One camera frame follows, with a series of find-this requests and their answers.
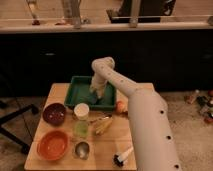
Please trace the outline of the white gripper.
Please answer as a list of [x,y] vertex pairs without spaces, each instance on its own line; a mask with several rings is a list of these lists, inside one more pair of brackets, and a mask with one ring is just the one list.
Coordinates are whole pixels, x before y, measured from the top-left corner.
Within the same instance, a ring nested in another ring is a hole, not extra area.
[[95,77],[92,78],[89,90],[91,93],[96,93],[98,99],[101,99],[104,96],[105,88],[105,81],[98,80]]

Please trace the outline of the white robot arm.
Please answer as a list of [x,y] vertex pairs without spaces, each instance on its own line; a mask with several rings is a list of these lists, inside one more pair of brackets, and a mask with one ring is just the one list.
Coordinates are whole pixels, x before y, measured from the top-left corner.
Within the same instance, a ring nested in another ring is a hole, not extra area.
[[137,171],[182,171],[167,117],[168,105],[148,89],[114,70],[112,57],[95,59],[92,90],[103,96],[109,82],[128,98],[128,117]]

